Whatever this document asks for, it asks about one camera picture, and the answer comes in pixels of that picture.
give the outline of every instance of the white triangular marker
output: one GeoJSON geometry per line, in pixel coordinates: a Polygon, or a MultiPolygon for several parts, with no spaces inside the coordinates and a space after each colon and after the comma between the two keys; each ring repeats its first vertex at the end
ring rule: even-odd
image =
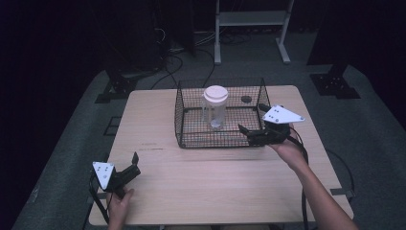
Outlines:
{"type": "Polygon", "coordinates": [[[101,188],[105,190],[110,181],[111,174],[113,173],[114,164],[93,162],[93,168],[95,169],[101,188]]]}
{"type": "Polygon", "coordinates": [[[264,121],[275,123],[275,124],[287,124],[303,122],[304,117],[287,110],[280,105],[274,105],[269,109],[269,111],[262,117],[264,121]]]}

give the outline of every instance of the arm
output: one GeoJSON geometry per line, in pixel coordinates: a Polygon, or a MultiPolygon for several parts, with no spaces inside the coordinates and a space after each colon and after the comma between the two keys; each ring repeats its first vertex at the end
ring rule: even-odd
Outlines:
{"type": "Polygon", "coordinates": [[[298,147],[288,140],[270,147],[299,177],[320,229],[358,229],[352,219],[327,192],[316,174],[308,167],[298,147]]]}
{"type": "Polygon", "coordinates": [[[133,189],[127,191],[123,199],[120,199],[116,194],[107,194],[108,230],[120,230],[123,228],[128,214],[129,200],[133,194],[133,189]]]}

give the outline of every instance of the white metal stand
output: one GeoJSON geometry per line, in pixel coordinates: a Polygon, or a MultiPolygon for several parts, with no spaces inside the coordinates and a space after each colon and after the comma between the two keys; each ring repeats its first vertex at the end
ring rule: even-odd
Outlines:
{"type": "Polygon", "coordinates": [[[220,0],[215,9],[214,63],[221,64],[220,27],[222,26],[264,26],[282,25],[281,37],[276,38],[284,64],[290,63],[284,48],[284,39],[289,24],[294,0],[289,0],[286,11],[224,11],[220,12],[220,0]]]}

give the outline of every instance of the metal frame leg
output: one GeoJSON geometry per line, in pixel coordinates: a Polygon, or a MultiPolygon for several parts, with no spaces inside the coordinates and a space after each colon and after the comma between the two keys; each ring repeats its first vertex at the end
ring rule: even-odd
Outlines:
{"type": "Polygon", "coordinates": [[[214,43],[214,64],[221,64],[220,49],[220,0],[217,0],[215,7],[215,43],[214,43]]]}
{"type": "Polygon", "coordinates": [[[289,25],[290,15],[292,14],[292,8],[293,8],[293,3],[294,2],[295,2],[295,0],[290,0],[289,1],[289,5],[287,7],[286,15],[284,16],[281,37],[276,38],[278,48],[280,50],[280,53],[281,53],[282,60],[283,60],[284,64],[289,64],[290,63],[289,55],[287,54],[283,43],[284,43],[284,38],[285,38],[286,32],[287,32],[287,26],[289,25]]]}

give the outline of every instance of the dark background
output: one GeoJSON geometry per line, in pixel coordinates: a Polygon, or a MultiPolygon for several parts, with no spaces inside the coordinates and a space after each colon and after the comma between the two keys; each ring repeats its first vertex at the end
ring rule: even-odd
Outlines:
{"type": "MultiPolygon", "coordinates": [[[[189,6],[182,8],[187,24],[197,30],[214,28],[214,0],[168,0],[162,5],[159,1],[150,2],[152,6],[158,3],[170,9],[179,4],[189,6]]],[[[230,9],[233,4],[234,1],[223,0],[221,7],[230,9]]],[[[309,64],[331,64],[336,59],[332,47],[338,47],[340,57],[370,79],[405,127],[404,5],[399,0],[331,0],[328,6],[326,1],[296,0],[289,30],[308,33],[320,28],[309,64]]],[[[240,9],[280,7],[284,8],[282,0],[258,0],[245,1],[240,9]]],[[[159,20],[165,14],[161,11],[155,11],[155,23],[169,23],[159,20]]],[[[113,24],[107,28],[118,30],[120,27],[114,26],[118,23],[115,13],[109,15],[106,22],[113,24]]],[[[0,19],[0,189],[4,200],[1,213],[6,214],[0,218],[0,224],[7,229],[29,197],[84,90],[104,69],[105,62],[101,57],[100,25],[95,23],[86,1],[1,1],[0,19]]],[[[107,34],[130,59],[134,54],[125,53],[132,48],[123,41],[122,32],[107,34]]]]}

